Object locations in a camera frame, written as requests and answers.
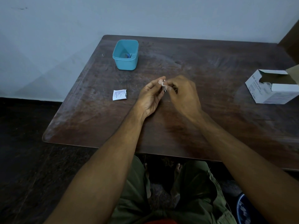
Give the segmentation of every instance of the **dark wooden tabletop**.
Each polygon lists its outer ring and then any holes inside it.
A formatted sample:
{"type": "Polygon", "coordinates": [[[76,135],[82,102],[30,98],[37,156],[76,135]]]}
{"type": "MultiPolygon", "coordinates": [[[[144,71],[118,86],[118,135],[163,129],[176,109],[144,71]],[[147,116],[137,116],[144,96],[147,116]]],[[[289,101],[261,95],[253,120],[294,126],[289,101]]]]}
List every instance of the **dark wooden tabletop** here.
{"type": "MultiPolygon", "coordinates": [[[[299,99],[256,104],[245,81],[256,69],[285,70],[295,63],[276,44],[105,35],[43,135],[45,142],[100,147],[119,127],[143,86],[185,75],[196,83],[202,108],[220,126],[273,164],[299,170],[299,99]],[[134,71],[118,70],[116,42],[135,39],[134,71]],[[112,101],[113,90],[127,99],[112,101]]],[[[143,125],[137,152],[220,161],[201,133],[165,94],[143,125]]]]}

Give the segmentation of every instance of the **blue plastic container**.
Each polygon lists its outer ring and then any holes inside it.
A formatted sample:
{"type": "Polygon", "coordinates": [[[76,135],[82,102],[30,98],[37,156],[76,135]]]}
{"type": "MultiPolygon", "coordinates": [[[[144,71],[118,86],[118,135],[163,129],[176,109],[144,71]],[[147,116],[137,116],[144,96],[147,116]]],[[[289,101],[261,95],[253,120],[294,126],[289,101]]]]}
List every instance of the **blue plastic container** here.
{"type": "Polygon", "coordinates": [[[116,43],[112,57],[119,70],[134,70],[136,68],[138,47],[139,43],[136,40],[119,40],[116,43]]]}

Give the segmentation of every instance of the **person's lap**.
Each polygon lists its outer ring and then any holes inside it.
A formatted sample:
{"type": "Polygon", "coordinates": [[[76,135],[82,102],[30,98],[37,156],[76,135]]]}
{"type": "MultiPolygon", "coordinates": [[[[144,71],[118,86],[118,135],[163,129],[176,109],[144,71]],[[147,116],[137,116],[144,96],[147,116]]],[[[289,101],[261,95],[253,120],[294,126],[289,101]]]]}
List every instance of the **person's lap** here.
{"type": "Polygon", "coordinates": [[[177,223],[236,223],[226,208],[221,188],[206,162],[189,161],[178,174],[173,188],[180,193],[174,210],[151,211],[147,200],[148,179],[141,161],[134,156],[123,192],[109,224],[139,224],[170,218],[177,223]]]}

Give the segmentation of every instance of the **small metal object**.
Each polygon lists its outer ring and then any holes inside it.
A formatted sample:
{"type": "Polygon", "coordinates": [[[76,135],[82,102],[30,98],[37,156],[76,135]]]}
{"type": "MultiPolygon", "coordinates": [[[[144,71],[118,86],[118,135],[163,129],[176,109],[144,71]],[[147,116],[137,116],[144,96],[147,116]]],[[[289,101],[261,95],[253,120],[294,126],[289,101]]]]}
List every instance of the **small metal object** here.
{"type": "Polygon", "coordinates": [[[166,89],[165,89],[165,86],[162,86],[163,87],[163,93],[166,93],[166,89]]]}

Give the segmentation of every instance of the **white wall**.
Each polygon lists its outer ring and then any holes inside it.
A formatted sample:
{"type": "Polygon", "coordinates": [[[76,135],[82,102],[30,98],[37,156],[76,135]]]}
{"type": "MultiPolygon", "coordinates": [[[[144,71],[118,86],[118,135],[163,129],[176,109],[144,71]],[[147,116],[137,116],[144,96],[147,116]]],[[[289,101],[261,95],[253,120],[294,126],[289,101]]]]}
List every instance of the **white wall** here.
{"type": "Polygon", "coordinates": [[[299,0],[0,0],[0,96],[63,101],[104,34],[279,42],[299,0]]]}

